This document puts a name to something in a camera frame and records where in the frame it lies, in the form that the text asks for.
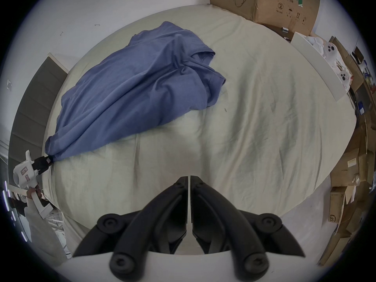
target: blue cloth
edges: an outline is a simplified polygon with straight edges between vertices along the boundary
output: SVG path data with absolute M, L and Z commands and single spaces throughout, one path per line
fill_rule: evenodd
M 225 82 L 214 54 L 170 22 L 134 35 L 63 95 L 45 152 L 62 160 L 214 105 Z

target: screw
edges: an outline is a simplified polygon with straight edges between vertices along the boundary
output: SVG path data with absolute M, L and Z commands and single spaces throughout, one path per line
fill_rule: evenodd
M 244 268 L 247 272 L 252 274 L 259 274 L 267 270 L 269 262 L 263 253 L 255 253 L 249 255 L 244 260 Z
M 106 219 L 105 222 L 103 223 L 103 225 L 106 228 L 112 228 L 116 224 L 117 224 L 117 220 L 116 219 Z
M 115 254 L 111 259 L 111 268 L 122 274 L 130 274 L 135 269 L 133 259 L 125 254 Z
M 276 224 L 276 221 L 271 217 L 266 217 L 262 220 L 262 223 L 268 227 L 274 227 Z

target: human hand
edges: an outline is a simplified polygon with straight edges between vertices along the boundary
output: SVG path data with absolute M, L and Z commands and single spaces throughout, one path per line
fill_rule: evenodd
M 26 191 L 26 197 L 27 197 L 28 199 L 32 199 L 31 194 L 32 194 L 33 192 L 36 192 L 36 194 L 38 195 L 39 198 L 42 197 L 42 192 L 41 192 L 41 190 L 39 189 L 38 186 L 37 186 L 37 188 L 32 188 L 32 187 L 30 187 L 30 188 Z

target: mattress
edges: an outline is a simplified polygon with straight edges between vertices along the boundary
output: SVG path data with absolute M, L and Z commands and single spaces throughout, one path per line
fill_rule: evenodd
M 193 31 L 216 52 L 210 66 L 226 78 L 218 102 L 54 163 L 42 177 L 47 199 L 92 228 L 103 214 L 140 210 L 180 176 L 196 175 L 238 209 L 280 216 L 294 208 L 343 154 L 356 123 L 352 101 L 336 102 L 279 35 L 212 5 L 148 16 L 93 47 L 69 72 L 44 140 L 55 132 L 61 96 L 134 34 L 163 21 Z

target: gray door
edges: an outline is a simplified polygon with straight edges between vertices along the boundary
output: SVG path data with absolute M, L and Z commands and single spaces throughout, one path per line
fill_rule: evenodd
M 42 156 L 44 131 L 55 98 L 67 77 L 50 57 L 35 73 L 18 106 L 9 140 L 8 173 L 13 181 L 13 168 L 25 161 L 30 150 L 31 159 Z

